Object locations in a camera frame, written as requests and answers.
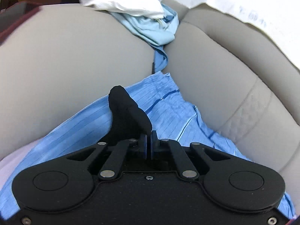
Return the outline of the white crumpled cloth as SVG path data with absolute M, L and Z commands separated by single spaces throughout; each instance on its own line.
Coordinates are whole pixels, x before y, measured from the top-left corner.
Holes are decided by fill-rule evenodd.
M 124 13 L 135 17 L 162 19 L 165 14 L 159 0 L 79 0 L 79 2 L 97 11 Z

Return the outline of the black pants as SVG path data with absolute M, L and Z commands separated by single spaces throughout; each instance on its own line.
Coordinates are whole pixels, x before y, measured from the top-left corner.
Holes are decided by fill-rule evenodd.
M 122 140 L 138 140 L 141 135 L 151 134 L 152 124 L 147 114 L 138 107 L 122 86 L 114 86 L 110 90 L 108 103 L 112 123 L 109 132 L 100 139 L 100 142 L 115 145 Z

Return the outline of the blue checkered bed sheet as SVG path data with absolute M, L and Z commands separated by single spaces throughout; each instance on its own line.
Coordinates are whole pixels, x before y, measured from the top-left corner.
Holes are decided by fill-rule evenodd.
M 207 127 L 196 106 L 186 102 L 170 74 L 157 72 L 127 87 L 127 92 L 147 114 L 159 138 L 179 141 L 183 146 L 201 142 L 241 157 L 234 142 Z M 97 99 L 42 139 L 13 170 L 1 189 L 1 217 L 9 219 L 19 211 L 12 194 L 12 181 L 22 170 L 95 144 L 104 137 L 112 116 L 108 98 Z

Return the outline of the light blue crumpled cloth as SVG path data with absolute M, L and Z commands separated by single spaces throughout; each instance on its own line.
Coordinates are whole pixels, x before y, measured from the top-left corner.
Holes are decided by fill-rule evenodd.
M 131 16 L 129 14 L 114 13 L 112 15 L 133 35 L 142 38 L 153 46 L 163 46 L 175 39 L 179 26 L 177 12 L 167 5 L 162 5 L 164 15 L 161 19 L 151 19 L 144 16 Z

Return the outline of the beige padded headboard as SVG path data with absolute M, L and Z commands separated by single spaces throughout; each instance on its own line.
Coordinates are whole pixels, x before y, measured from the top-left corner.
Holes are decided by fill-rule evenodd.
M 284 177 L 299 170 L 299 70 L 270 39 L 207 5 L 177 11 L 169 72 L 204 122 Z

